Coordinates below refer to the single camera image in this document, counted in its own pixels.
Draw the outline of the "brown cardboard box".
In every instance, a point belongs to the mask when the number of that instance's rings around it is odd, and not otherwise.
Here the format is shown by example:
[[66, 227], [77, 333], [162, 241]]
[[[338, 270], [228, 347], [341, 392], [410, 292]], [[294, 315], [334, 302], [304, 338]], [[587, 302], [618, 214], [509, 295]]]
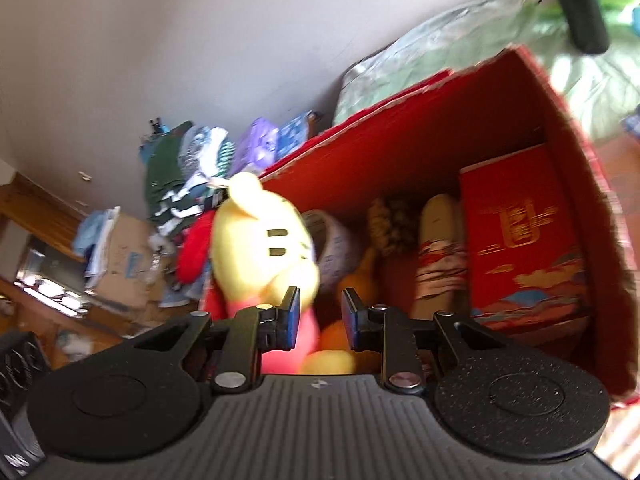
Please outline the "brown cardboard box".
[[93, 253], [98, 267], [88, 279], [86, 291], [104, 301], [144, 309], [157, 279], [150, 244], [156, 231], [151, 223], [119, 208], [110, 211], [104, 228]]

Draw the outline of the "pile of clothes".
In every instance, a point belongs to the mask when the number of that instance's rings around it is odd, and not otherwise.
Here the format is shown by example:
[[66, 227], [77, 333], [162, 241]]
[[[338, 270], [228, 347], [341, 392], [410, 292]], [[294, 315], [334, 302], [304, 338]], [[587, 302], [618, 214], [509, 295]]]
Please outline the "pile of clothes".
[[210, 264], [191, 284], [176, 278], [176, 263], [186, 233], [205, 211], [214, 210], [220, 196], [212, 181], [230, 176], [235, 145], [226, 129], [195, 125], [188, 120], [167, 128], [160, 118], [150, 121], [151, 133], [143, 138], [139, 157], [144, 168], [143, 196], [148, 220], [156, 231], [157, 252], [172, 249], [165, 269], [163, 307], [183, 306], [198, 300]]

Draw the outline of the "blue patterned tissue pack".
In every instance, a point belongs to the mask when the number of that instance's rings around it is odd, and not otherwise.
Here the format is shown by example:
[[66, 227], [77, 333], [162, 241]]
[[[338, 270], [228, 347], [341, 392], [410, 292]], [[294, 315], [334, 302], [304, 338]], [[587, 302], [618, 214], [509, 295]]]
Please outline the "blue patterned tissue pack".
[[300, 114], [279, 128], [276, 160], [281, 160], [298, 150], [317, 133], [320, 115], [314, 110]]

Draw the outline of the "red gift box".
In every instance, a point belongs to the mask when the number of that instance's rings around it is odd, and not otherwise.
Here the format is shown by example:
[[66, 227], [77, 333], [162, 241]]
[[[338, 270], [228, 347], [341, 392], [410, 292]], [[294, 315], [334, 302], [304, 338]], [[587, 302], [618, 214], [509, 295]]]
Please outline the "red gift box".
[[582, 310], [584, 259], [548, 148], [460, 172], [472, 317], [492, 330], [555, 324]]

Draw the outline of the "yellow bear plush red shirt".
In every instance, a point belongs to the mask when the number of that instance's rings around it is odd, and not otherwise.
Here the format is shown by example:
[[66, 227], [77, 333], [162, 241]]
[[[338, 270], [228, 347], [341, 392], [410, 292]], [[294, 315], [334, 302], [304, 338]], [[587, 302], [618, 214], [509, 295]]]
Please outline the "yellow bear plush red shirt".
[[267, 374], [347, 375], [356, 358], [322, 350], [312, 304], [320, 285], [314, 244], [295, 206], [265, 190], [258, 177], [239, 172], [227, 181], [228, 198], [214, 214], [209, 246], [213, 274], [230, 318], [248, 307], [278, 306], [289, 287], [300, 292], [295, 347], [262, 357]]

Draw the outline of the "black thermos bottle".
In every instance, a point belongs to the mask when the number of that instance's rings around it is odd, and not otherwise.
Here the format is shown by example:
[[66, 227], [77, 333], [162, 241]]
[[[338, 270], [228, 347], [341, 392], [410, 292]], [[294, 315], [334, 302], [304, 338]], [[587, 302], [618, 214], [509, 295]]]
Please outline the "black thermos bottle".
[[559, 0], [570, 38], [583, 54], [598, 55], [610, 47], [599, 0]]

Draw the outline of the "red cardboard box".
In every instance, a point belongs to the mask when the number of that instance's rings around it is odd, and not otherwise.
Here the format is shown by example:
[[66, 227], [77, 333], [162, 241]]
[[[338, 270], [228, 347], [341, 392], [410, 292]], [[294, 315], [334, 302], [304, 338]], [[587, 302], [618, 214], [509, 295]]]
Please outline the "red cardboard box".
[[371, 106], [271, 166], [262, 184], [302, 209], [361, 224], [379, 197], [462, 201], [470, 306], [492, 328], [566, 315], [584, 290], [580, 362], [611, 396], [638, 386], [636, 265], [596, 153], [529, 50], [442, 72]]

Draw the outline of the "red plush item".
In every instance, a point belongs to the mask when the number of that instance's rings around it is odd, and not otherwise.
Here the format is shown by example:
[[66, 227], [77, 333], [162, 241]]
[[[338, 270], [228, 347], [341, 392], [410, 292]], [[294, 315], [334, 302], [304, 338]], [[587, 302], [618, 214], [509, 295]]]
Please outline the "red plush item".
[[176, 263], [176, 278], [181, 284], [191, 284], [202, 274], [208, 258], [216, 211], [205, 211], [186, 233]]

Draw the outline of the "purple tissue pack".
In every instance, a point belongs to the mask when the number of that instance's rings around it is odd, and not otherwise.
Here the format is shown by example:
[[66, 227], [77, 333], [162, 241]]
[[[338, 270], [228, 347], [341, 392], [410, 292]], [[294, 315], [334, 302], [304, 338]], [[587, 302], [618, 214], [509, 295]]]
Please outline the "purple tissue pack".
[[259, 176], [276, 162], [279, 128], [259, 117], [252, 122], [235, 145], [230, 174], [248, 171]]

